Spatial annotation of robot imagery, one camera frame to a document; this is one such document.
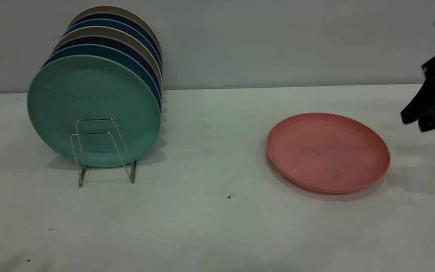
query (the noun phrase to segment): wire stand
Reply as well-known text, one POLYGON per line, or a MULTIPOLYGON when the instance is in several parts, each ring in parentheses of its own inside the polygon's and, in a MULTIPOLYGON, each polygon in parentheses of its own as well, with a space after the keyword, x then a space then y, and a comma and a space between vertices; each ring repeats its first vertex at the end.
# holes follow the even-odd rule
POLYGON ((115 122, 115 120, 113 118, 76 120, 75 121, 75 129, 76 129, 76 133, 72 133, 69 137, 69 140, 71 142, 71 148, 73 149, 73 156, 75 158, 76 170, 78 172, 78 188, 83 187, 83 178, 85 177, 85 173, 88 170, 88 167, 85 164, 85 157, 83 156, 82 143, 80 141, 80 136, 85 136, 85 135, 109 135, 110 139, 112 140, 112 143, 114 143, 115 150, 117 151, 117 154, 119 154, 120 161, 122 162, 122 166, 125 169, 125 173, 127 174, 128 180, 130 181, 131 184, 135 183, 135 170, 137 168, 137 160, 132 161, 130 154, 128 153, 128 150, 125 146, 124 140, 122 139, 122 135, 120 134, 119 127, 117 126, 117 123, 115 122), (123 147, 125 148, 125 152, 128 156, 128 160, 131 162, 131 172, 130 173, 128 172, 127 166, 125 165, 125 162, 122 159, 122 155, 119 151, 119 148, 117 147, 117 144, 115 143, 115 138, 111 132, 107 131, 107 132, 95 132, 95 133, 80 133, 78 131, 78 124, 80 122, 100 122, 100 121, 112 121, 112 122, 114 122, 115 129, 116 129, 117 133, 119 134, 119 138, 120 138, 120 141, 122 142, 123 147), (80 153, 81 153, 82 162, 83 162, 83 168, 81 170, 80 170, 80 166, 78 165, 78 159, 76 158, 75 145, 73 142, 74 136, 78 137, 78 144, 80 145, 80 153))

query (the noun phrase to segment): green plate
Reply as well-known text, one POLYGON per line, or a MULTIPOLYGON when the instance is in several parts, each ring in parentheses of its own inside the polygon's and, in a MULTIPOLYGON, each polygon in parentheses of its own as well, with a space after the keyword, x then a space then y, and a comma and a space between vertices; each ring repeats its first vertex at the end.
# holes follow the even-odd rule
MULTIPOLYGON (((70 134, 75 121, 113 118, 132 160, 154 144, 160 129, 159 106, 152 91, 136 74, 103 57, 63 57, 38 72, 28 92, 28 114, 36 132, 60 155, 74 161, 70 134)), ((124 162, 128 156, 112 121, 80 122, 80 133, 109 131, 124 162)), ((122 165, 108 134, 80 136, 86 165, 122 165)), ((81 163, 78 138, 74 137, 81 163)))

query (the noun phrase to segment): plate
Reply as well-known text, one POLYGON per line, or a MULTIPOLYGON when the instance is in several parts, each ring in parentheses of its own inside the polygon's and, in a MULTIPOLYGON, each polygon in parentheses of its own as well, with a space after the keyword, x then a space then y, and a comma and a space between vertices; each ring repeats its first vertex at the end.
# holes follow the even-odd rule
POLYGON ((127 18, 133 20, 134 22, 140 24, 152 36, 152 38, 155 40, 157 46, 159 47, 159 51, 162 53, 162 49, 160 48, 159 40, 157 39, 157 36, 155 35, 152 28, 143 19, 138 17, 136 14, 134 14, 126 9, 120 8, 120 7, 114 7, 114 6, 91 7, 87 10, 80 12, 80 14, 78 14, 73 19, 73 21, 71 21, 71 23, 69 24, 68 27, 71 27, 73 24, 75 24, 76 21, 78 21, 80 18, 82 18, 86 15, 89 15, 92 13, 99 13, 99 12, 110 12, 110 13, 119 14, 121 16, 127 17, 127 18))
POLYGON ((86 43, 91 43, 95 45, 105 45, 109 46, 111 48, 120 50, 124 52, 125 54, 131 56, 134 60, 136 60, 138 63, 140 63, 146 70, 149 72, 150 76, 152 76, 152 79, 154 82, 157 83, 157 87, 159 88, 160 96, 162 97, 162 82, 159 81, 159 77, 157 76, 157 72, 154 71, 150 63, 148 62, 145 57, 140 54, 137 50, 132 48, 130 45, 123 43, 119 40, 105 37, 105 36, 83 36, 80 38, 74 38, 71 39, 62 45, 60 45, 57 49, 55 49, 55 52, 58 52, 59 50, 62 50, 64 48, 68 48, 72 45, 82 45, 86 43))
POLYGON ((160 51, 160 47, 157 45, 157 42, 152 38, 152 36, 149 34, 149 32, 147 30, 145 30, 145 28, 143 28, 140 24, 134 22, 133 20, 130 20, 129 18, 127 18, 125 16, 111 13, 111 12, 97 12, 97 13, 88 14, 88 15, 85 15, 84 17, 79 18, 75 22, 75 24, 78 24, 80 22, 90 20, 90 19, 110 19, 110 20, 122 22, 128 26, 133 27, 135 30, 142 33, 142 35, 150 42, 150 44, 152 44, 152 46, 154 48, 158 49, 159 57, 162 59, 162 52, 160 51))
POLYGON ((43 67, 62 57, 68 57, 72 55, 93 55, 105 57, 109 60, 113 60, 114 62, 118 62, 119 64, 124 65, 132 72, 134 72, 137 76, 139 76, 143 80, 143 82, 147 84, 147 86, 149 86, 150 90, 155 96, 157 104, 159 105, 159 109, 161 108, 159 87, 157 86, 157 83, 152 79, 152 76, 150 76, 150 73, 131 56, 115 48, 111 48, 105 45, 94 44, 72 45, 62 50, 59 50, 51 55, 45 62, 45 64, 43 64, 43 67))
MULTIPOLYGON (((72 161, 69 136, 76 132, 77 119, 114 118, 132 160, 152 147, 160 128, 159 106, 145 82, 127 67, 97 56, 63 57, 43 67, 29 87, 28 114, 43 141, 72 161)), ((124 162, 130 162, 111 121, 81 123, 79 131, 111 132, 124 162)), ((87 165, 121 165, 107 134, 80 138, 87 165)))
POLYGON ((390 164, 382 138, 344 116, 306 113, 271 129, 268 156, 293 183, 319 193, 352 193, 379 181, 390 164))
POLYGON ((157 64, 159 65, 160 70, 162 71, 162 61, 160 60, 159 54, 157 53, 157 50, 150 44, 150 42, 137 30, 135 30, 133 27, 128 26, 124 23, 121 23, 119 21, 115 20, 109 20, 109 19, 90 19, 82 21, 78 24, 75 24, 71 26, 65 34, 72 32, 76 29, 83 28, 85 26, 107 26, 109 28, 118 29, 120 31, 124 31, 125 33, 129 34, 130 36, 136 38, 138 41, 140 41, 145 48, 149 50, 149 52, 152 54, 154 59, 156 59, 157 64))
POLYGON ((154 57, 152 57, 150 51, 147 48, 145 48, 145 46, 143 46, 143 44, 140 41, 138 41, 136 38, 118 29, 109 28, 107 26, 86 26, 84 28, 74 30, 66 34, 60 39, 60 41, 53 49, 53 52, 55 52, 55 50, 58 47, 60 47, 60 45, 62 45, 63 43, 71 39, 79 38, 82 36, 105 36, 105 37, 114 38, 116 40, 119 40, 123 43, 130 45, 135 50, 140 52, 145 57, 145 59, 147 59, 147 61, 150 63, 150 65, 152 65, 152 68, 155 71, 159 71, 157 73, 157 76, 159 77, 160 82, 162 82, 162 71, 160 70, 159 65, 157 64, 157 61, 154 59, 154 57))

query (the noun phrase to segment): white table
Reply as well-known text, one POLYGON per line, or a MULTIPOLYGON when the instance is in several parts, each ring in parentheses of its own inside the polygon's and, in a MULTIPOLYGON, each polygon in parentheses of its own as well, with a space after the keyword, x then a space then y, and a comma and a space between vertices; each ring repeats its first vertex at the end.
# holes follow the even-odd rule
POLYGON ((136 183, 96 169, 81 189, 31 127, 26 95, 0 94, 0 272, 435 272, 435 131, 400 119, 419 88, 166 91, 136 183), (304 112, 380 134, 383 181, 325 196, 274 172, 266 136, 304 112))

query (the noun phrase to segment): gray wall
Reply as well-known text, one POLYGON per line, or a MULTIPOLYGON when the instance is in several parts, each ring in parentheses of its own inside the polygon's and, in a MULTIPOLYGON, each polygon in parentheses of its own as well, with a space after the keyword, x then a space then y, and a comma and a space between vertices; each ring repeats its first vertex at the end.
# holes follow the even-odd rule
POLYGON ((0 92, 100 4, 152 26, 167 89, 419 83, 435 55, 435 0, 0 0, 0 92))

